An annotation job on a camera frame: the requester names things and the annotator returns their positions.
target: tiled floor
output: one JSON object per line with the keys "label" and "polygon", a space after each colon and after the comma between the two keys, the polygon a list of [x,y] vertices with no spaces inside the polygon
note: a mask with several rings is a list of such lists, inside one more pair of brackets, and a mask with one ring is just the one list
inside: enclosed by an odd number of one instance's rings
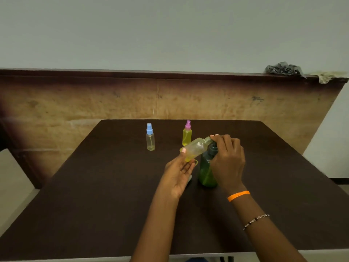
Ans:
{"label": "tiled floor", "polygon": [[[349,185],[340,186],[349,194]],[[0,152],[0,235],[11,225],[38,190],[27,179],[16,160],[8,150]],[[308,262],[348,262],[349,251],[321,251],[321,254],[304,254]],[[187,259],[170,259],[171,262],[184,262]],[[207,258],[209,262],[219,262],[218,257]],[[258,261],[255,254],[236,256],[235,262]]]}

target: green pump bottle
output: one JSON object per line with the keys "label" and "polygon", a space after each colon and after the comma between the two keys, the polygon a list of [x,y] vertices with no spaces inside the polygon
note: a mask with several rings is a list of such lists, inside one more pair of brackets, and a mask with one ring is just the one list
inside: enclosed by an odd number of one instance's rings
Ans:
{"label": "green pump bottle", "polygon": [[217,143],[214,141],[210,144],[207,151],[201,154],[200,173],[198,176],[199,182],[209,188],[214,188],[218,185],[211,170],[211,160],[218,153]]}

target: dark green pump head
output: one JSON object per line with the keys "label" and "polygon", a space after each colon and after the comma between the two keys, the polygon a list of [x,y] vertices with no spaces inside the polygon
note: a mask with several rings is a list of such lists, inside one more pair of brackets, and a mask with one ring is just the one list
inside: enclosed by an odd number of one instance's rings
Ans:
{"label": "dark green pump head", "polygon": [[218,147],[217,147],[217,143],[215,141],[210,144],[207,152],[211,156],[215,156],[218,153]]}

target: blue cap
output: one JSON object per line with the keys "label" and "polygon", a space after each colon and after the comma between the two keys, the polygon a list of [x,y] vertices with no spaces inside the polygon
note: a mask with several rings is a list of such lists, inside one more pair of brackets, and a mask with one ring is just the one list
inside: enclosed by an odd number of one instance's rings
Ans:
{"label": "blue cap", "polygon": [[153,134],[153,129],[151,127],[151,123],[147,123],[147,134],[148,135]]}

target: spray bottle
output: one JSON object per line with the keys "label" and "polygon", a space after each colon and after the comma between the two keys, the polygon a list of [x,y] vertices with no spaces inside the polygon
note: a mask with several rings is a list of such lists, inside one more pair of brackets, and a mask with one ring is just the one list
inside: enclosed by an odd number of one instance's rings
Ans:
{"label": "spray bottle", "polygon": [[198,175],[199,182],[209,188],[216,187],[217,181],[215,180],[211,170],[211,160],[218,153],[217,143],[214,141],[207,149],[206,152],[201,154],[200,159],[200,173]]}
{"label": "spray bottle", "polygon": [[198,155],[202,154],[203,152],[205,152],[207,150],[207,147],[212,143],[212,139],[210,137],[206,137],[206,138],[197,138],[195,140],[193,140],[192,142],[190,142],[189,144],[187,144],[185,147],[186,151],[186,158],[185,161],[189,162],[191,159],[194,159],[195,157],[197,157]]}
{"label": "spray bottle", "polygon": [[146,139],[147,139],[147,149],[149,151],[155,150],[155,138],[154,138],[153,128],[151,127],[151,123],[147,123]]}
{"label": "spray bottle", "polygon": [[186,146],[191,141],[192,141],[192,129],[190,126],[190,120],[187,120],[187,124],[185,125],[185,128],[183,130],[182,145]]}

